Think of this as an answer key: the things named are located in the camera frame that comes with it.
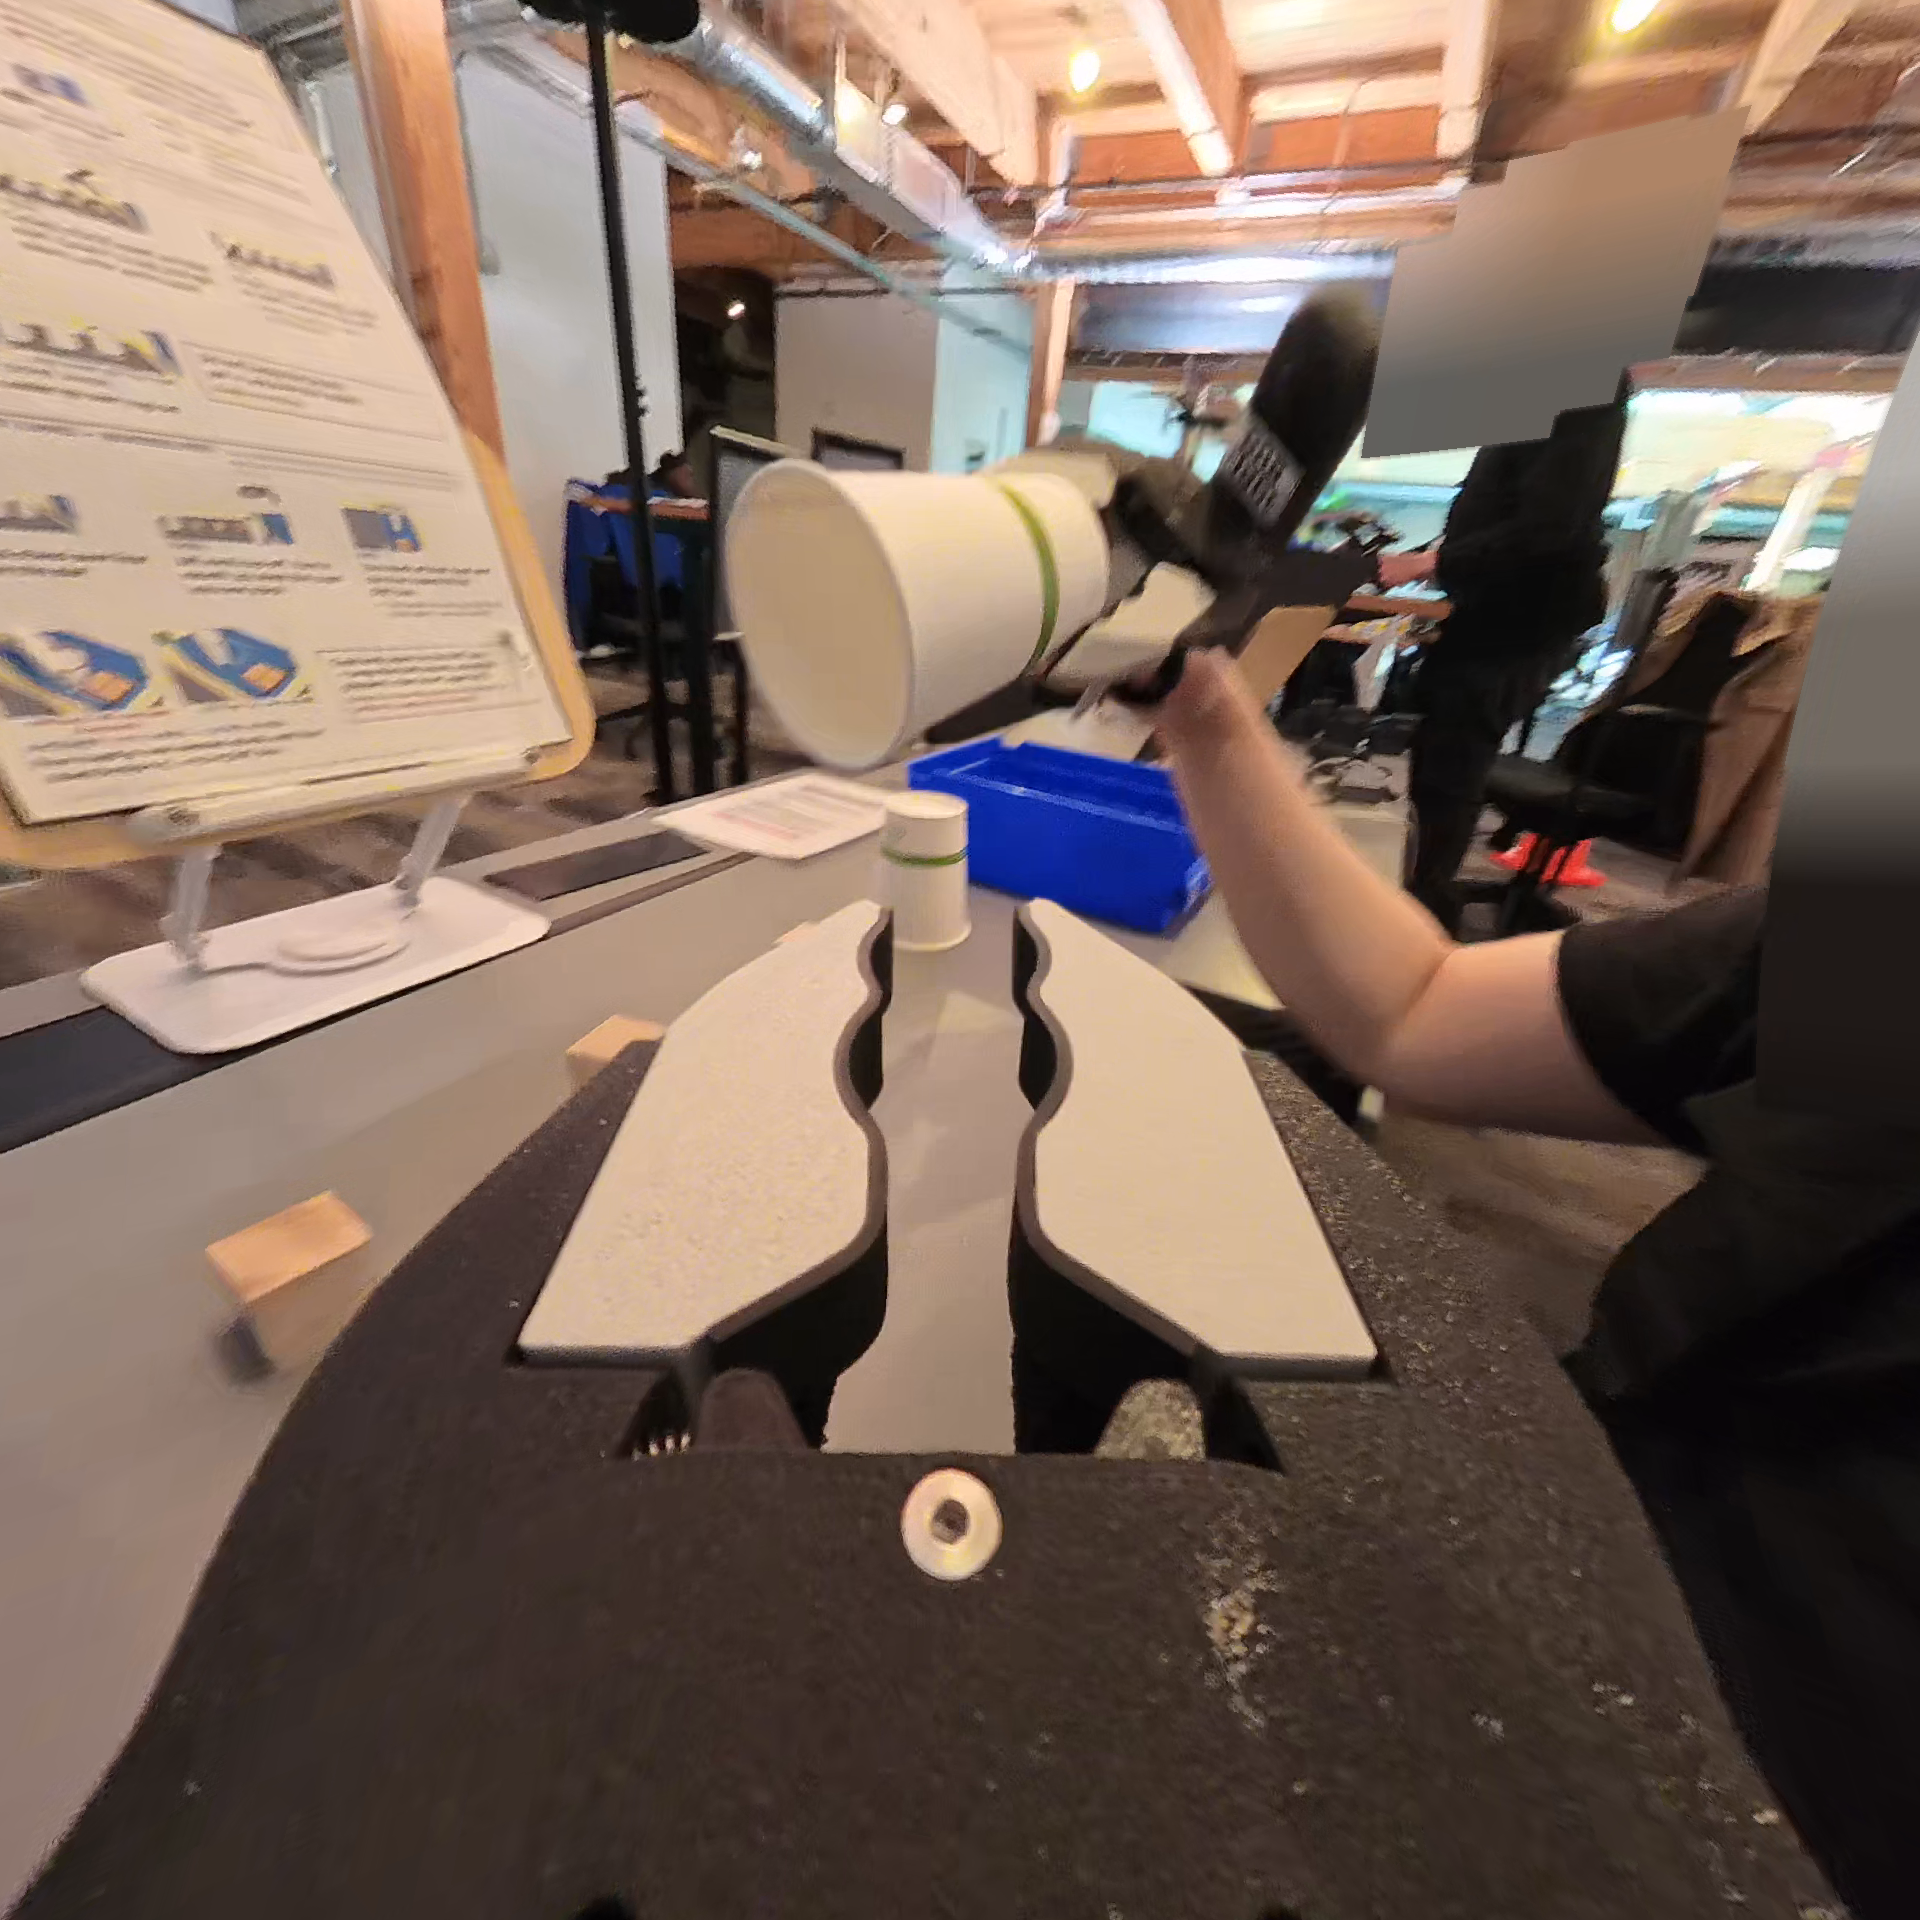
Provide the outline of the person's black shirt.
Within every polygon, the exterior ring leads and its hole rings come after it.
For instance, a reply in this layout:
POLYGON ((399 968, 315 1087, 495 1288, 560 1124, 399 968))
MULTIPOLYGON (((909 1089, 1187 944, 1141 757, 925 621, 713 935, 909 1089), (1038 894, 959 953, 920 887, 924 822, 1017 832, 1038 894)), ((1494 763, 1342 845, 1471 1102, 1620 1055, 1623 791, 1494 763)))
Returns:
POLYGON ((1760 1102, 1764 921, 1760 881, 1566 933, 1574 1045, 1703 1160, 1566 1366, 1820 1869, 1851 1915, 1916 1915, 1916 1128, 1760 1102))

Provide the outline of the tilted wooden board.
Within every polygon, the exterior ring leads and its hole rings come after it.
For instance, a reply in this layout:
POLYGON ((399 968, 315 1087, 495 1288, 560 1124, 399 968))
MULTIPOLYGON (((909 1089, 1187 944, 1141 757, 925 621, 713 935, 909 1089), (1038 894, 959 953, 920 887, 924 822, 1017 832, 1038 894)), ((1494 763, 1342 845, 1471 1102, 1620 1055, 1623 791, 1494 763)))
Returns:
POLYGON ((1251 582, 1219 591, 1177 643, 1232 656, 1247 691, 1268 708, 1337 613, 1374 580, 1376 557, 1363 547, 1286 549, 1251 582))

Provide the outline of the printed instruction sheet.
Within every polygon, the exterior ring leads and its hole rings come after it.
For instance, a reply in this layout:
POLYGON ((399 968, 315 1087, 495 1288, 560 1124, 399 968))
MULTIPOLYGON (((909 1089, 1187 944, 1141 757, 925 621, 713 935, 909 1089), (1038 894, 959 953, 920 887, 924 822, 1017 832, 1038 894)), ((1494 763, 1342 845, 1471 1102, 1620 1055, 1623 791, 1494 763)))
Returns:
POLYGON ((463 431, 265 54, 5 3, 3 187, 24 822, 563 743, 463 431))

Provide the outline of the wooden clipboard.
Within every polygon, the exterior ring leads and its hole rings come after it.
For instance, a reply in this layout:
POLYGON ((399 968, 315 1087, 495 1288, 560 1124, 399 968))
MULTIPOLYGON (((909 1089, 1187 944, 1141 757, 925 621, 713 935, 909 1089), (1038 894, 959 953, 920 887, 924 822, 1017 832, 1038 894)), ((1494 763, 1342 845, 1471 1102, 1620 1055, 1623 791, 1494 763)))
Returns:
POLYGON ((563 740, 520 751, 421 759, 390 771, 328 774, 291 787, 252 787, 235 795, 171 800, 72 822, 23 822, 11 800, 3 800, 5 864, 31 872, 85 872, 142 856, 340 825, 372 812, 427 814, 444 800, 465 801, 479 793, 519 791, 572 774, 591 751, 597 710, 572 647, 564 608, 545 577, 533 525, 502 456, 471 430, 463 431, 463 444, 523 628, 566 720, 563 740))

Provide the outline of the tan draped cloth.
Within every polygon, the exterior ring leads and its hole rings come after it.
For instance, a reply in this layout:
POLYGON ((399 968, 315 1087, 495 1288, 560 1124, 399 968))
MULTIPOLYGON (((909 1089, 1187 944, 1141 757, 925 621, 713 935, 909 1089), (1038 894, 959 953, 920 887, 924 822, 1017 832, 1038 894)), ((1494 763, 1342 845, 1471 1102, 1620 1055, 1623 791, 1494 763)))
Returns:
POLYGON ((1686 632, 1733 613, 1733 673, 1711 696, 1694 821, 1675 881, 1756 884, 1768 878, 1785 801, 1792 721, 1813 656, 1824 591, 1695 591, 1686 632))

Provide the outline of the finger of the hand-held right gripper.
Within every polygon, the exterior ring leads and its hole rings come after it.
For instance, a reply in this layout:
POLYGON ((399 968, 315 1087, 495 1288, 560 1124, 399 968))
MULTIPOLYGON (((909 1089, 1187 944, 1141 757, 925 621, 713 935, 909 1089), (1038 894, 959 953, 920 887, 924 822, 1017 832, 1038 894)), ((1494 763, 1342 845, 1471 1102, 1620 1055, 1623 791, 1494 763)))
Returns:
POLYGON ((1084 692, 1150 667, 1211 611, 1213 599, 1187 567, 1155 567, 1113 613, 1063 647, 1048 665, 1048 691, 1084 692))

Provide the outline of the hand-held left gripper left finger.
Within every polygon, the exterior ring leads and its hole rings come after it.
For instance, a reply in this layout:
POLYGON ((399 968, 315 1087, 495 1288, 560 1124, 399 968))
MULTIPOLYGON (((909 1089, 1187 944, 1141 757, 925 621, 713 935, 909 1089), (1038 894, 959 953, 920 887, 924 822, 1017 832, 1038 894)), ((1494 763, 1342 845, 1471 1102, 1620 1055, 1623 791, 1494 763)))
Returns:
POLYGON ((808 1331, 848 1368, 886 1287, 886 1147, 872 1115, 893 989, 893 917, 855 900, 756 956, 667 1025, 564 1233, 517 1356, 723 1364, 832 1291, 808 1331))

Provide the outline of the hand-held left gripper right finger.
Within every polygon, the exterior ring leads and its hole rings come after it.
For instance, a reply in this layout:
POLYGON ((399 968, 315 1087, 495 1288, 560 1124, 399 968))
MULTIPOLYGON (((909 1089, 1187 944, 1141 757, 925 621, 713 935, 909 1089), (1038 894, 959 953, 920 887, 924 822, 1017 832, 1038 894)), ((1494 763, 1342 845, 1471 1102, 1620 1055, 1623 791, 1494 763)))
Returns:
POLYGON ((1177 1360, 1367 1377, 1374 1332, 1232 1031, 1047 900, 1014 912, 1014 1003, 1024 1247, 1177 1360))

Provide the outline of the black light stand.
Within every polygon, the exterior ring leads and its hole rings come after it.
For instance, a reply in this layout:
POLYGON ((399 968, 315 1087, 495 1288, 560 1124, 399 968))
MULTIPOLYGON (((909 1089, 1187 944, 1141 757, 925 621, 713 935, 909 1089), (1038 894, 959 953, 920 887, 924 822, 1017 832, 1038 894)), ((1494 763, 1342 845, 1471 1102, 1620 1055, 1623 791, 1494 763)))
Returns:
POLYGON ((620 36, 641 46, 680 40, 699 24, 701 8, 699 5, 581 3, 533 5, 533 11, 563 27, 581 30, 585 46, 591 184, 608 284, 615 407, 623 455, 627 521, 632 543, 628 621, 637 632, 647 681, 641 720, 651 740, 653 800, 656 805, 673 805, 713 793, 713 620, 707 555, 683 557, 680 587, 672 611, 664 611, 659 585, 656 528, 664 524, 664 505, 653 503, 644 464, 644 388, 637 363, 632 265, 617 155, 612 49, 620 36))

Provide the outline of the white paper cup green band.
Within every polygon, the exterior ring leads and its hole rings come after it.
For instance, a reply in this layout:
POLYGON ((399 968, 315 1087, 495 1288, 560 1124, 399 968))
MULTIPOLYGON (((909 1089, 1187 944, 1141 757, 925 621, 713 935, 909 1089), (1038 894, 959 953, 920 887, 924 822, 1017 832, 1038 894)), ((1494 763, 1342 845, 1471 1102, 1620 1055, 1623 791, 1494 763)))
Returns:
POLYGON ((884 800, 880 878, 900 953, 947 953, 972 933, 969 805, 928 788, 884 800))
POLYGON ((727 517, 723 573, 776 726, 845 774, 1038 672, 1113 603, 1096 505, 1033 465, 767 464, 727 517))

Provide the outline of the black office chair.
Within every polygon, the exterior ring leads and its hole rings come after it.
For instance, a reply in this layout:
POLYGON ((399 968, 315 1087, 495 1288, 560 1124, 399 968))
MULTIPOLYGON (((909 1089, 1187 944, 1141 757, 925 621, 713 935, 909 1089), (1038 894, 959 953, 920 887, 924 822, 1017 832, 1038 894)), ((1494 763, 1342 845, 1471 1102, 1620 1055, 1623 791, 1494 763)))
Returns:
MULTIPOLYGON (((1485 787, 1497 814, 1489 843, 1535 832, 1564 843, 1611 838, 1656 856, 1680 853, 1694 817, 1711 696, 1733 673, 1734 645, 1733 613, 1709 613, 1705 628, 1689 635, 1684 603, 1691 593, 1669 603, 1620 679, 1549 759, 1497 761, 1485 787)), ((1502 928, 1545 928, 1568 921, 1556 904, 1564 889, 1511 876, 1489 900, 1502 928)))

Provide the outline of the person's right forearm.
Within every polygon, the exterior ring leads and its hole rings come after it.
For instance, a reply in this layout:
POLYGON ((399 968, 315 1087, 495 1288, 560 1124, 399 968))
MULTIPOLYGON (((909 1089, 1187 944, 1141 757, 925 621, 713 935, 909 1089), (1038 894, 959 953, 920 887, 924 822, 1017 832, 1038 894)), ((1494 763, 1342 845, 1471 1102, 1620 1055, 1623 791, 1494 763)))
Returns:
POLYGON ((1556 989, 1558 935, 1460 944, 1328 822, 1219 651, 1156 737, 1239 942, 1331 1062, 1429 1120, 1596 1137, 1605 1102, 1556 989))

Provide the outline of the acrylic sheet with printed paper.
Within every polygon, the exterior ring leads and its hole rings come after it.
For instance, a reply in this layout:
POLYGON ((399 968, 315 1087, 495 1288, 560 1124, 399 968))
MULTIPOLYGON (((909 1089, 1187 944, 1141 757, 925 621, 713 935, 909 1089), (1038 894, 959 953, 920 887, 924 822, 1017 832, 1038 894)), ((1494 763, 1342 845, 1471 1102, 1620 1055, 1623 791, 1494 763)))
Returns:
POLYGON ((683 801, 664 827, 707 851, 804 861, 876 836, 886 800, 876 783, 803 773, 683 801))

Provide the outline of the blue plastic bin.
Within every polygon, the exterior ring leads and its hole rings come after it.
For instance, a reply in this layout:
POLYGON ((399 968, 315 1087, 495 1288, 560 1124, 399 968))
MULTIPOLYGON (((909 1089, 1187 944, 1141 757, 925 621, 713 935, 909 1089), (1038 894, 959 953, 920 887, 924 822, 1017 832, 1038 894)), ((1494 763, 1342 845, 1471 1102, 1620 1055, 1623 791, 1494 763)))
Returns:
POLYGON ((967 805, 973 884, 1163 935, 1211 894, 1171 774, 996 735, 912 759, 909 788, 967 805))

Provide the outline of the silver ceiling duct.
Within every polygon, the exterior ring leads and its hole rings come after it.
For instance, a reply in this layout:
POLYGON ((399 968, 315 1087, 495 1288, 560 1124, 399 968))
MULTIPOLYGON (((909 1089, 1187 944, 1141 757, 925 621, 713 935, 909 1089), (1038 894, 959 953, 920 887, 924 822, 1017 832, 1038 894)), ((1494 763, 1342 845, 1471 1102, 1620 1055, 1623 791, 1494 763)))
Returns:
MULTIPOLYGON (((905 297, 937 269, 992 292, 1039 284, 1033 246, 1001 235, 959 175, 886 125, 853 85, 814 87, 723 5, 667 46, 615 38, 617 135, 660 157, 713 209, 736 209, 835 268, 905 297)), ((484 56, 560 105, 590 108, 585 36, 527 3, 446 5, 454 53, 484 56)))

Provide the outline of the wooden support post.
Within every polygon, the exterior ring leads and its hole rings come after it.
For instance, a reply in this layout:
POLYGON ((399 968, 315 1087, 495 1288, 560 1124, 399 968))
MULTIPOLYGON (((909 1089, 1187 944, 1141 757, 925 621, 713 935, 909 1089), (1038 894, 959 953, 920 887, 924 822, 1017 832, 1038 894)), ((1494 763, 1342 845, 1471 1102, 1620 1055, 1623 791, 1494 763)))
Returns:
POLYGON ((440 3, 344 3, 342 40, 368 131, 399 302, 460 425, 495 456, 504 433, 440 3))
POLYGON ((1073 279, 1048 279, 1030 297, 1030 366, 1025 380, 1024 444, 1039 448, 1061 431, 1061 398, 1071 344, 1073 279))

